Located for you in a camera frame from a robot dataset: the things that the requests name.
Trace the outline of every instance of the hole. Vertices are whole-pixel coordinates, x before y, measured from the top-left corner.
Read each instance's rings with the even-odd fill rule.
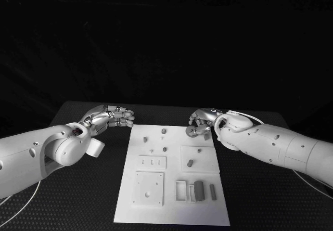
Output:
[[[32,156],[32,158],[34,158],[34,157],[37,156],[37,151],[35,151],[34,148],[29,149],[29,153],[31,153],[31,156]]]

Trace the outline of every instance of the black tabletop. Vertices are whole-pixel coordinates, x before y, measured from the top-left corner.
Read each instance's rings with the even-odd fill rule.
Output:
[[[67,102],[51,126],[78,122],[86,112],[101,104],[132,109],[136,115],[135,123],[146,125],[188,126],[189,116],[197,110],[191,107]],[[276,112],[241,112],[256,116],[267,124],[289,128]],[[129,127],[109,128],[96,137],[106,143],[100,157],[94,158],[86,154],[76,165],[51,174],[41,183],[31,204],[3,226],[3,230],[228,230],[217,226],[113,222],[130,130]],[[227,149],[217,141],[215,134],[214,144],[231,229],[332,231],[333,201],[302,181],[293,171]],[[323,189],[315,180],[308,180]],[[0,206],[0,224],[21,210],[35,189],[37,185],[19,192]]]

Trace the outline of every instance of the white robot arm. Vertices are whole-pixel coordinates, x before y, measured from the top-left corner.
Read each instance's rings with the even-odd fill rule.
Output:
[[[133,127],[135,112],[99,106],[78,123],[58,125],[0,139],[0,199],[16,194],[51,173],[76,164],[84,153],[99,157],[104,143],[93,137],[107,127]]]
[[[241,113],[233,111],[224,114],[218,109],[202,108],[191,116],[191,125],[194,120],[198,127],[187,128],[188,136],[197,137],[208,133],[214,127],[218,140],[227,148],[241,150],[269,164],[306,173],[333,186],[332,143],[277,126],[254,125]]]

